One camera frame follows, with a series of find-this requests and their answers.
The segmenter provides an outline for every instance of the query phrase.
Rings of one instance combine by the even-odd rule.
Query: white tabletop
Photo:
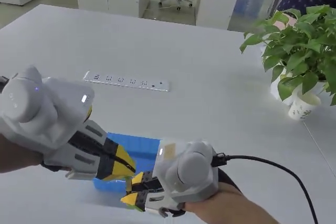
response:
[[[336,106],[329,106],[328,93],[320,96],[325,103],[307,118],[305,124],[336,176]]]
[[[203,138],[218,152],[279,162],[301,177],[320,223],[332,223],[336,179],[306,127],[270,95],[256,50],[240,55],[242,41],[232,31],[40,5],[0,30],[0,73],[34,64],[69,80],[88,70],[166,79],[170,92],[94,84],[92,119],[110,132]],[[281,170],[252,161],[231,161],[224,170],[281,223],[313,223],[299,185]],[[39,167],[0,175],[3,223],[158,223],[100,206],[91,182],[63,175]]]

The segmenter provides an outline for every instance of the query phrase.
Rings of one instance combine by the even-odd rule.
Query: green plant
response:
[[[296,16],[294,26],[280,30],[274,25],[280,21],[285,25],[289,18],[283,12],[276,12],[273,18],[258,22],[261,32],[248,38],[240,50],[247,46],[265,43],[262,60],[265,71],[272,69],[272,82],[281,76],[278,84],[282,100],[291,96],[293,90],[302,84],[302,93],[311,90],[318,81],[325,82],[324,89],[333,95],[331,105],[336,104],[336,9],[328,5],[307,7],[307,14],[296,9],[286,12]]]

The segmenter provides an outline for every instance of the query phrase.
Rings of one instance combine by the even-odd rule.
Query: human arm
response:
[[[39,165],[42,160],[42,154],[16,145],[0,134],[0,173]]]
[[[185,210],[208,224],[278,224],[268,212],[233,186],[220,183],[219,189],[217,195],[206,201],[186,203]]]

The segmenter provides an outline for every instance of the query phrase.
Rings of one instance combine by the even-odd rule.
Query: black cable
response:
[[[317,216],[316,216],[316,213],[315,213],[315,209],[314,209],[314,206],[313,206],[313,203],[310,199],[310,196],[308,194],[308,191],[306,189],[306,187],[304,186],[303,182],[301,181],[301,179],[299,178],[298,175],[296,175],[294,172],[292,172],[290,169],[288,168],[285,168],[284,166],[282,165],[279,165],[275,162],[272,162],[272,161],[269,161],[267,159],[263,159],[263,158],[260,158],[260,157],[253,157],[253,156],[244,156],[244,155],[233,155],[233,156],[230,156],[230,155],[226,155],[225,156],[225,159],[226,161],[229,161],[229,160],[232,160],[232,159],[247,159],[247,160],[254,160],[254,161],[258,161],[258,162],[262,162],[262,163],[265,163],[265,164],[269,164],[269,165],[272,165],[272,166],[275,166],[277,168],[280,168],[281,170],[284,170],[285,172],[288,172],[290,175],[292,175],[296,180],[297,182],[300,184],[303,192],[304,192],[304,195],[306,196],[306,199],[308,201],[308,204],[309,204],[309,208],[310,208],[310,211],[311,211],[311,214],[313,216],[313,219],[314,219],[314,223],[315,224],[318,224],[318,220],[317,220]]]

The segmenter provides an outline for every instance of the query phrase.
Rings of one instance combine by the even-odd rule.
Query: electrical outlet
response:
[[[117,76],[113,74],[100,74],[97,72],[88,71],[84,78],[84,81],[93,83],[102,83],[122,87],[148,89],[156,91],[169,91],[169,83],[167,81],[157,81],[147,78],[134,78],[126,76]]]

